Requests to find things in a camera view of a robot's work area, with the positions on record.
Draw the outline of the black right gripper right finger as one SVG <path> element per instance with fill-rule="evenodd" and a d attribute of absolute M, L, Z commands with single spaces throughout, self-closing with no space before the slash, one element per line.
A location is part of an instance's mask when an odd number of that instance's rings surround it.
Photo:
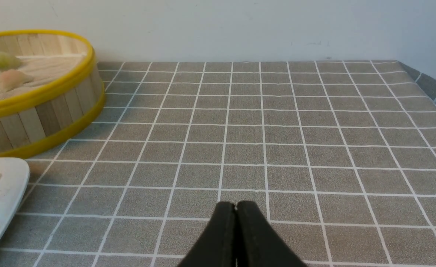
<path fill-rule="evenodd" d="M 238 267 L 306 267 L 290 249 L 253 201 L 237 204 Z"/>

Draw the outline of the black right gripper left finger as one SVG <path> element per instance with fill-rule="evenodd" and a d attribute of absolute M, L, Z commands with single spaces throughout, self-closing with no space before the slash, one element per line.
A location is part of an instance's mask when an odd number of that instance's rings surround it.
<path fill-rule="evenodd" d="M 235 205 L 216 204 L 211 219 L 179 267 L 235 267 Z"/>

